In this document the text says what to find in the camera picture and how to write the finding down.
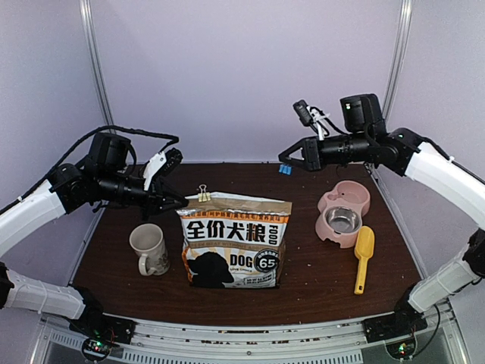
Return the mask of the yellow binder clip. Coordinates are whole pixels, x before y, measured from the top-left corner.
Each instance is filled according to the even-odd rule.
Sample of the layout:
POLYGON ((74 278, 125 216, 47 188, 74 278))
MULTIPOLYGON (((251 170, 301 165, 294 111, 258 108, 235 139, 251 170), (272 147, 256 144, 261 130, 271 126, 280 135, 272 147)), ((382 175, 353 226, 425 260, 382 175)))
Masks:
POLYGON ((207 190, 206 184, 199 185, 198 201, 209 202, 211 200, 211 194, 207 190))

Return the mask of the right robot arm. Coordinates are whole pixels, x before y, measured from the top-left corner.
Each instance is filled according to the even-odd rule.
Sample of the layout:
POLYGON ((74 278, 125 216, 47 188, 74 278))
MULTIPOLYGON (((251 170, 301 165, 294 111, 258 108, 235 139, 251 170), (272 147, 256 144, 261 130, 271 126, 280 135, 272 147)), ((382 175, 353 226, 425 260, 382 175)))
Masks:
POLYGON ((312 129, 314 136, 281 152, 279 160, 305 171, 353 162, 384 166, 434 192, 476 227, 465 246, 410 288, 400 309, 389 317, 389 329, 402 335, 417 323, 418 313, 484 279, 484 181, 431 138, 406 127, 389 131, 375 94, 347 96, 339 104, 343 128, 338 128, 321 108, 303 99, 294 102, 299 121, 312 129))

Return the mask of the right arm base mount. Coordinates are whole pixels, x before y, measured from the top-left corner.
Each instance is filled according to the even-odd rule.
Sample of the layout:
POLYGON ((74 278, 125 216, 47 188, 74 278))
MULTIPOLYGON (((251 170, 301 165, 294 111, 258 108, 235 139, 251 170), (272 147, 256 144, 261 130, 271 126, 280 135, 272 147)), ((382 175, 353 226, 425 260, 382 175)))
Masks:
POLYGON ((387 354, 399 361, 411 359, 417 352, 416 333, 428 327, 422 315, 391 313, 362 322, 369 344, 383 341, 387 354))

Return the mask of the yellow plastic scoop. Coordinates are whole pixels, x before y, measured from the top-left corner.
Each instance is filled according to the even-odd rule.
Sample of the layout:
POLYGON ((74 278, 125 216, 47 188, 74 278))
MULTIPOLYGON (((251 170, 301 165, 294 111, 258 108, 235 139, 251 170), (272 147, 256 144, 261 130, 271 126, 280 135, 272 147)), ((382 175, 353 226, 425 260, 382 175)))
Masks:
POLYGON ((374 244, 374 231, 368 226, 361 227, 358 232, 357 241, 354 248, 355 257, 358 260, 358 269, 354 289, 354 294, 356 295, 362 295, 364 293, 368 271, 368 261, 374 255, 374 244))

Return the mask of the blue binder clip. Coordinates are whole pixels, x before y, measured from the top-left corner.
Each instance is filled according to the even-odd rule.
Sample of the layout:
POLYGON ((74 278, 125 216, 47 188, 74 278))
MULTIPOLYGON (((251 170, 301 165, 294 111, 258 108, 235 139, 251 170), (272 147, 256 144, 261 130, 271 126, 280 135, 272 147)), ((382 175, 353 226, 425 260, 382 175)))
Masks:
POLYGON ((291 165, 281 164, 279 168, 279 173, 290 176, 293 172, 293 167, 291 165))

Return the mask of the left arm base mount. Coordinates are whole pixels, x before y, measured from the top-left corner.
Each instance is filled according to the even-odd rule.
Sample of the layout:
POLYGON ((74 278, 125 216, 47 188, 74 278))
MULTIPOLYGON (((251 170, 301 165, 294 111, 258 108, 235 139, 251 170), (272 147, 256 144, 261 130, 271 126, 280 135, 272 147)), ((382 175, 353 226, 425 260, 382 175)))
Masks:
POLYGON ((127 318, 101 314, 95 318, 68 318, 69 329, 86 337, 81 353, 89 362, 107 359, 121 344, 130 344, 136 323, 127 318))

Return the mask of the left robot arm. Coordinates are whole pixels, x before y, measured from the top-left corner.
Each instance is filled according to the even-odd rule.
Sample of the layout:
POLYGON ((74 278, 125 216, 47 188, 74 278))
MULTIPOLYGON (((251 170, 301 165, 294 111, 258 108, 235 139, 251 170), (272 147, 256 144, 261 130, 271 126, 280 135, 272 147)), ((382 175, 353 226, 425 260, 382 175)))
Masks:
MULTIPOLYGON (((139 207, 142 219, 180 209, 187 198, 165 182, 183 160, 177 136, 125 127, 98 127, 76 141, 28 191, 1 210, 1 253, 6 254, 40 227, 89 204, 96 210, 115 204, 139 207), (140 176, 127 158, 136 152, 129 135, 166 140, 140 176)), ((1 266, 1 307, 79 320, 93 337, 109 329, 99 303, 72 287, 48 284, 1 266)))

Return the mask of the dog food bag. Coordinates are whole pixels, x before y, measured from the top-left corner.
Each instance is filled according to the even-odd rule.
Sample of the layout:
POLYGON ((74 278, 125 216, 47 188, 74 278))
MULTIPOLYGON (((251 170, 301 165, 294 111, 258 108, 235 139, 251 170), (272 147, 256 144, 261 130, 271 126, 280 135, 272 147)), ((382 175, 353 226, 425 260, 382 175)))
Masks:
POLYGON ((189 284, 215 289, 268 289, 280 283, 291 202, 214 192, 178 209, 189 284))

